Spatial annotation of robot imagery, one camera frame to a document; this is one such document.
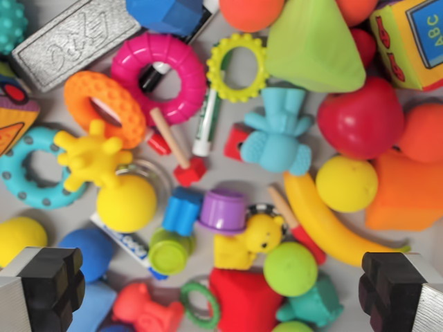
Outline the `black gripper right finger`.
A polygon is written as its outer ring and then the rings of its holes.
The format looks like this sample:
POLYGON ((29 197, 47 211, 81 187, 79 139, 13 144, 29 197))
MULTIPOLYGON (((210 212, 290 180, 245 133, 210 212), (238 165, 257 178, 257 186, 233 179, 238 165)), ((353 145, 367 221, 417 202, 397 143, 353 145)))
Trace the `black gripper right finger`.
POLYGON ((442 274, 418 253, 367 252, 359 303, 373 331, 441 331, 442 274))

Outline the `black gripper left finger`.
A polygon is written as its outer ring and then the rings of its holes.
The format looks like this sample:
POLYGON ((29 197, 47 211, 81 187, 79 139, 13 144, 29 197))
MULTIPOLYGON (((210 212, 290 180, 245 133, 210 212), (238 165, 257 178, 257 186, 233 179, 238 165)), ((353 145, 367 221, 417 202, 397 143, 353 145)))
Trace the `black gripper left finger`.
POLYGON ((67 331, 83 302, 79 248, 26 247, 1 269, 2 331, 67 331))

